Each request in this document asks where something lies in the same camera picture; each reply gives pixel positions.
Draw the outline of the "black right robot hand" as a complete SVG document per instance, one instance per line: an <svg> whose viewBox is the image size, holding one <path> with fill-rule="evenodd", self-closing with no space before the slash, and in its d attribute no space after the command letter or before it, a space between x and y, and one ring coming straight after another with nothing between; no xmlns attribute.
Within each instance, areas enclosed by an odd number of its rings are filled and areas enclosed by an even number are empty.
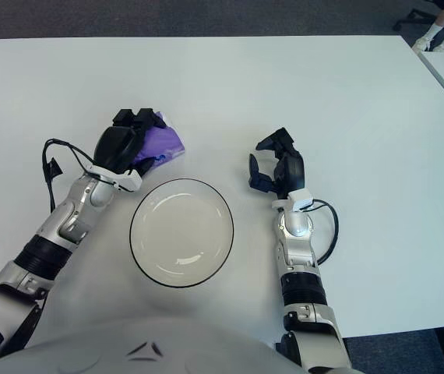
<svg viewBox="0 0 444 374"><path fill-rule="evenodd" d="M285 128L260 141L256 150L271 150L277 159L273 178L259 172L258 161L249 154L249 186L260 192L273 192L278 199L286 199L290 192L305 187L305 166L301 154L294 148L293 139Z"/></svg>

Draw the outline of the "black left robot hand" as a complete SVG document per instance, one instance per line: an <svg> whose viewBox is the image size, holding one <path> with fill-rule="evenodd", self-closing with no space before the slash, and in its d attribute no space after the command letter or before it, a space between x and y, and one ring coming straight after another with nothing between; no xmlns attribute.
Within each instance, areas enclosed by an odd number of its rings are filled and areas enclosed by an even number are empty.
<svg viewBox="0 0 444 374"><path fill-rule="evenodd" d="M146 135L151 129L165 129L166 123L153 112L152 108L142 108L137 114L131 109L121 109L113 118L113 125L100 137L93 156L93 163L115 174L136 170L144 176L155 162L155 157L137 161L146 143Z"/></svg>

